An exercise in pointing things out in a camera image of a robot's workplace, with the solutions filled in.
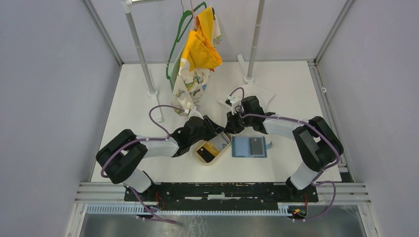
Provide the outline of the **blue leather card holder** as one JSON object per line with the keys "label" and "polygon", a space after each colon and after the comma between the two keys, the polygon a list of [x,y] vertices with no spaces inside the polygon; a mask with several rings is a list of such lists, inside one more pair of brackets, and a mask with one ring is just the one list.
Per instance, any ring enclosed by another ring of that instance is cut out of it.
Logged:
{"label": "blue leather card holder", "polygon": [[264,138],[264,150],[265,153],[262,156],[252,156],[250,154],[250,138],[258,136],[234,136],[232,138],[232,157],[234,158],[266,158],[267,150],[272,148],[273,144],[268,136],[262,136]]}

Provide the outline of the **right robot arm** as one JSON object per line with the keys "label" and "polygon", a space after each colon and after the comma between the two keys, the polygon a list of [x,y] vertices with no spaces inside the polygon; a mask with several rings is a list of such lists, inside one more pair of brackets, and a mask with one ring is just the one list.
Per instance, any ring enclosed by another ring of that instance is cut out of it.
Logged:
{"label": "right robot arm", "polygon": [[286,181],[285,194],[289,200],[299,201],[305,196],[305,188],[340,162],[343,145],[322,117],[297,120],[264,112],[256,96],[243,99],[228,96],[225,103],[231,108],[227,113],[227,133],[239,134],[251,127],[256,132],[278,135],[296,142],[302,163]]}

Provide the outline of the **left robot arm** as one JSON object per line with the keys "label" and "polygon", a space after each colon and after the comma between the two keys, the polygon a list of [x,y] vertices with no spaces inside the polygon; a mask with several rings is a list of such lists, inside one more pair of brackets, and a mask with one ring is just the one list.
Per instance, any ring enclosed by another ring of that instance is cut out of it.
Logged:
{"label": "left robot arm", "polygon": [[187,153],[200,141],[209,141],[225,130],[208,116],[190,117],[169,137],[144,137],[124,129],[95,156],[101,175],[113,184],[124,184],[136,191],[143,201],[155,196],[152,179],[137,167],[144,158],[175,158]]}

